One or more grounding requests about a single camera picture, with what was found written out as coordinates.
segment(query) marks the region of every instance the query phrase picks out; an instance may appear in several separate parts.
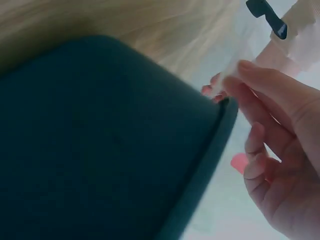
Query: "dark green fabric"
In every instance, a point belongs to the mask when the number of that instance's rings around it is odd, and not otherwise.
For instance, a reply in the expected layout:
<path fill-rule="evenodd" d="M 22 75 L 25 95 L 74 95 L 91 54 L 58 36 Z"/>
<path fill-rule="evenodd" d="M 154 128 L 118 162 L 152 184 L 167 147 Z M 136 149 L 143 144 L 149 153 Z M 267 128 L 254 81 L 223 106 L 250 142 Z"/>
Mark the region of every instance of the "dark green fabric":
<path fill-rule="evenodd" d="M 171 240 L 237 105 L 213 104 L 122 43 L 92 36 L 3 76 L 0 112 L 1 239 Z"/>

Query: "hand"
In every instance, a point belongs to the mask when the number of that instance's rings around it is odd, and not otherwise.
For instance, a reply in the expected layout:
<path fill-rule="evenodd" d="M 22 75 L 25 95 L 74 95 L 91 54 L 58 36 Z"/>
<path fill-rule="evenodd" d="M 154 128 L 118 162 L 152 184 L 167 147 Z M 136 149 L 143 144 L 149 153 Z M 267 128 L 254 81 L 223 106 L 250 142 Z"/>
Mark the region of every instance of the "hand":
<path fill-rule="evenodd" d="M 237 99 L 252 125 L 247 191 L 276 230 L 294 240 L 319 239 L 320 91 L 248 61 L 240 61 L 238 71 L 241 80 L 227 77 L 223 94 Z"/>

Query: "black clip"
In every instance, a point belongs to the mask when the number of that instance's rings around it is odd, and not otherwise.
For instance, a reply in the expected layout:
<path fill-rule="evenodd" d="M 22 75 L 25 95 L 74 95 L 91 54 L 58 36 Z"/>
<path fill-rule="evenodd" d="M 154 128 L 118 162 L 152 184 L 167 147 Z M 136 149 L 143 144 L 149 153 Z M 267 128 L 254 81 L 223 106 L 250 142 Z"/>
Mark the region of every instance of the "black clip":
<path fill-rule="evenodd" d="M 253 16 L 259 18 L 265 15 L 266 21 L 269 23 L 275 35 L 284 40 L 287 38 L 288 26 L 282 21 L 266 0 L 248 0 L 246 6 Z"/>

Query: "white fabric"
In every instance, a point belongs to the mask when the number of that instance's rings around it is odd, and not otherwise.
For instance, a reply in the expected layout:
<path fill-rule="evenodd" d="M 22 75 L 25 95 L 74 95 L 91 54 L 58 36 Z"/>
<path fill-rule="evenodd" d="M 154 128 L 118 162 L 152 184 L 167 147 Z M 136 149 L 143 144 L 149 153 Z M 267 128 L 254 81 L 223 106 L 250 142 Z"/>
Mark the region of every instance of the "white fabric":
<path fill-rule="evenodd" d="M 288 26 L 285 40 L 271 40 L 302 70 L 320 60 L 320 0 L 298 0 L 282 18 Z"/>

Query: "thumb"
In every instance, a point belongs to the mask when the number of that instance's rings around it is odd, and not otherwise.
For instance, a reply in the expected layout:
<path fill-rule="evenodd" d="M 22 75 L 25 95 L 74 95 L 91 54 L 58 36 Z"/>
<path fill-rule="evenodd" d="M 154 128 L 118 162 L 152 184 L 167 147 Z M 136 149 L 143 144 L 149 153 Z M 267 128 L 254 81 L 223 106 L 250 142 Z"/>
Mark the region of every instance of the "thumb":
<path fill-rule="evenodd" d="M 238 64 L 241 80 L 251 89 L 275 101 L 289 116 L 292 125 L 305 115 L 310 103 L 320 98 L 319 91 L 275 69 L 262 68 L 250 61 Z"/>

